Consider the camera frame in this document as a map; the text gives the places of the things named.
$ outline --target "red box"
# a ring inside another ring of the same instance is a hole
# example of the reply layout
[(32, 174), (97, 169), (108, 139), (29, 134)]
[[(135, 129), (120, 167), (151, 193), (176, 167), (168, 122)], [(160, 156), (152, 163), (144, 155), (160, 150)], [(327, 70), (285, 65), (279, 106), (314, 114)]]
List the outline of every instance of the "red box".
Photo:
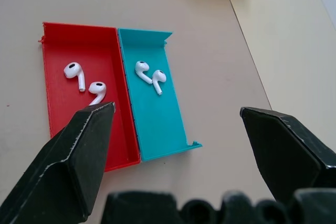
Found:
[[(107, 86), (104, 102), (115, 102), (112, 134), (105, 172), (140, 162), (137, 134), (116, 28), (44, 23), (43, 58), (51, 137), (73, 114), (95, 98), (88, 88), (94, 81)], [(78, 62), (84, 71), (86, 91), (77, 78), (67, 79), (64, 67)]]

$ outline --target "white table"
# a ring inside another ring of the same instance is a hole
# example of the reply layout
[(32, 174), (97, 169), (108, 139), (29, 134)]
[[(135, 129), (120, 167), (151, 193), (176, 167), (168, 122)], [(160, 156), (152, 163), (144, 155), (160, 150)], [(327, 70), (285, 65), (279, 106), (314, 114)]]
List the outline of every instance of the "white table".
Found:
[(43, 21), (174, 31), (166, 48), (185, 129), (204, 144), (106, 173), (88, 223), (118, 190), (170, 191), (179, 206), (219, 207), (230, 189), (271, 197), (239, 117), (270, 106), (229, 0), (0, 0), (0, 202), (49, 140)]
[(274, 110), (336, 151), (336, 30), (321, 0), (231, 0)]

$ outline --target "teal box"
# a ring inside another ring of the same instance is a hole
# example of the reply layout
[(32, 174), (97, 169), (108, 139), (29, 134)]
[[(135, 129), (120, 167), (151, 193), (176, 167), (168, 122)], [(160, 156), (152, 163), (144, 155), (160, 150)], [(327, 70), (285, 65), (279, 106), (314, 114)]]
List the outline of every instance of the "teal box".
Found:
[[(172, 34), (164, 31), (118, 29), (121, 53), (129, 88), (131, 106), (142, 161), (185, 152), (201, 147), (198, 142), (188, 145), (184, 132), (173, 79), (164, 46)], [(159, 82), (162, 95), (135, 73), (137, 61), (145, 61), (152, 78), (153, 72), (162, 70), (167, 81)]]

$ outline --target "wireless earbud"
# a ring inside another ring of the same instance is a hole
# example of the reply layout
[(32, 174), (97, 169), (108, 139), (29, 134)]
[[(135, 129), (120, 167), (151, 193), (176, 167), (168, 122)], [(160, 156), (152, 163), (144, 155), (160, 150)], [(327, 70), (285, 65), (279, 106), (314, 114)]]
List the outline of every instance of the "wireless earbud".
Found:
[(97, 95), (97, 97), (89, 105), (98, 104), (105, 97), (106, 85), (105, 85), (105, 83), (103, 83), (101, 81), (93, 82), (93, 83), (91, 83), (91, 85), (89, 87), (89, 92)]
[(145, 82), (147, 82), (148, 84), (152, 84), (153, 81), (151, 78), (149, 78), (148, 76), (146, 76), (143, 72), (148, 71), (149, 70), (149, 66), (146, 62), (144, 61), (137, 61), (135, 64), (135, 73)]
[(85, 91), (85, 78), (84, 78), (84, 72), (82, 70), (82, 67), (77, 62), (72, 62), (68, 64), (64, 69), (64, 74), (66, 78), (73, 78), (75, 76), (78, 76), (78, 87), (80, 92)]
[(167, 80), (166, 75), (161, 70), (157, 70), (153, 73), (152, 80), (153, 80), (153, 85), (154, 85), (154, 88), (155, 88), (157, 94), (162, 95), (162, 90), (161, 90), (158, 82), (159, 81), (166, 82), (166, 80)]

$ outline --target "plastic tray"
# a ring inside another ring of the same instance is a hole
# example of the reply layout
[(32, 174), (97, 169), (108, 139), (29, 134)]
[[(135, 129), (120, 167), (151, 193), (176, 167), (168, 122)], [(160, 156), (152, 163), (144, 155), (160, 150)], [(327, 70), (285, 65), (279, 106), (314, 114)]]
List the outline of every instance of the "plastic tray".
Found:
[[(73, 114), (95, 98), (90, 83), (107, 85), (103, 101), (113, 101), (116, 112), (108, 150), (106, 172), (140, 162), (137, 135), (133, 123), (116, 28), (44, 23), (43, 45), (50, 134), (53, 137)], [(81, 64), (86, 91), (78, 90), (77, 78), (67, 79), (64, 67)]]
[[(164, 50), (165, 40), (172, 33), (134, 29), (118, 29), (118, 33), (141, 160), (148, 161), (201, 147), (198, 142), (188, 145), (184, 132)], [(161, 96), (158, 96), (153, 85), (135, 74), (135, 63), (139, 60), (150, 66), (150, 70), (145, 73), (149, 77), (157, 69), (166, 74), (167, 81), (160, 83), (163, 91)]]

